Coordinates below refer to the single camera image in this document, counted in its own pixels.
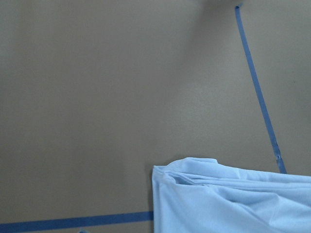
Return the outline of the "light blue t-shirt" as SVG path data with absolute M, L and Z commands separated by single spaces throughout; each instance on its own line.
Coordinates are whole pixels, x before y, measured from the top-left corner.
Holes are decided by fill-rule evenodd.
M 185 158 L 152 173 L 156 233 L 308 233 L 309 176 Z

